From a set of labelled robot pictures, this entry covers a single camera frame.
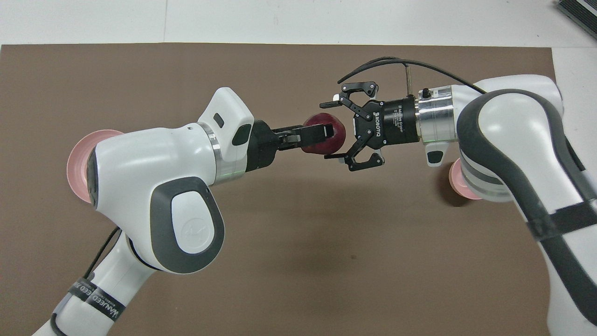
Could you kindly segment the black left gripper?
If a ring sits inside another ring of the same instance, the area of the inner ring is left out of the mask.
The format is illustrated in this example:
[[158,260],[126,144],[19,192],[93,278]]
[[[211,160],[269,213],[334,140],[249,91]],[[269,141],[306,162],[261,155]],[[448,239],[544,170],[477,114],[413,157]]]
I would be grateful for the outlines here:
[[255,120],[247,147],[245,172],[271,165],[277,150],[285,151],[302,147],[302,142],[324,142],[333,136],[334,128],[330,123],[296,125],[271,130],[264,121]]

